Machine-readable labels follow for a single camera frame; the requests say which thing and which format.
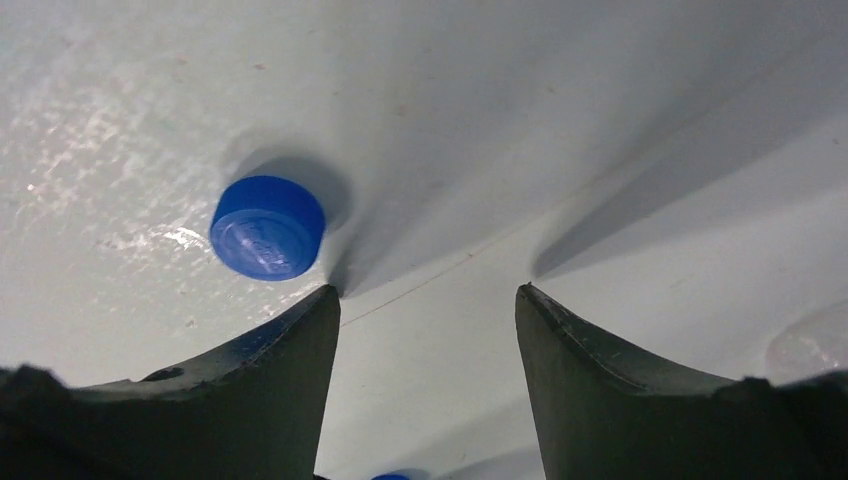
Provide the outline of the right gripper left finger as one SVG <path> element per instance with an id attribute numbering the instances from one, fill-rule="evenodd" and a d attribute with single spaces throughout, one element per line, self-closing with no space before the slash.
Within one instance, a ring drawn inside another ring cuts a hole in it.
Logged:
<path id="1" fill-rule="evenodd" d="M 141 380 L 1 373 L 5 479 L 313 479 L 340 331 L 329 285 Z"/>

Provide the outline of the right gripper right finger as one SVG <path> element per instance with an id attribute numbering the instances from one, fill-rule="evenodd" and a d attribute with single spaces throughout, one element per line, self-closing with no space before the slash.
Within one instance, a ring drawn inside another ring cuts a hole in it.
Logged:
<path id="1" fill-rule="evenodd" d="M 549 479 L 843 479 L 847 375 L 732 380 L 645 350 L 532 284 L 515 323 Z"/>

